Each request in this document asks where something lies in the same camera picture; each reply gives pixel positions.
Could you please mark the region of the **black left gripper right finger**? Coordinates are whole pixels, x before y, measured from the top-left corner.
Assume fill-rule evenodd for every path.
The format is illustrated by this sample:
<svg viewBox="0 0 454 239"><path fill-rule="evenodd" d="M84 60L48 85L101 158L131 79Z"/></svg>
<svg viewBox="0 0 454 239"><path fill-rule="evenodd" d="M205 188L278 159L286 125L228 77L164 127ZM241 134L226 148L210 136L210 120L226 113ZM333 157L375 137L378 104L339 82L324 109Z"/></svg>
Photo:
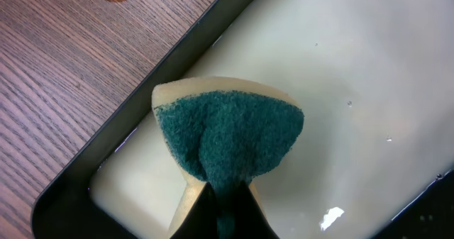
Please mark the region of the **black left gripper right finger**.
<svg viewBox="0 0 454 239"><path fill-rule="evenodd" d="M241 182L233 195L235 239L278 239L267 222L249 186Z"/></svg>

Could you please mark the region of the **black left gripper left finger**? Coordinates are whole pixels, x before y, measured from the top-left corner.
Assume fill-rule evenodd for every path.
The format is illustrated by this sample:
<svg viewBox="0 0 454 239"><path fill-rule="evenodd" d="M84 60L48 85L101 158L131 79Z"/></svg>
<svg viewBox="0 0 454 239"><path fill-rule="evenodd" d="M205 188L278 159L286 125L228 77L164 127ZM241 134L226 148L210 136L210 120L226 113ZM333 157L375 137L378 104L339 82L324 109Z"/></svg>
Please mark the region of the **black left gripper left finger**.
<svg viewBox="0 0 454 239"><path fill-rule="evenodd" d="M217 214L209 183L187 185L170 224L170 239L218 239Z"/></svg>

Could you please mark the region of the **green yellow sponge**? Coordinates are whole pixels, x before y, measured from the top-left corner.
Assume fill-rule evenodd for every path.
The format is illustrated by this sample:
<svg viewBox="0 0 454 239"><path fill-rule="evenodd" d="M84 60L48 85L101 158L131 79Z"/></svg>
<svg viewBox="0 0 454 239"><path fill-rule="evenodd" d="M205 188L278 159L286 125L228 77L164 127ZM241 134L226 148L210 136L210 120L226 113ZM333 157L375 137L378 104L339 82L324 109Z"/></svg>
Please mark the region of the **green yellow sponge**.
<svg viewBox="0 0 454 239"><path fill-rule="evenodd" d="M304 113L284 92L231 77L194 77L154 87L152 110L187 183L172 220L175 232L200 195L214 190L216 235L236 228L230 198L276 168L304 126Z"/></svg>

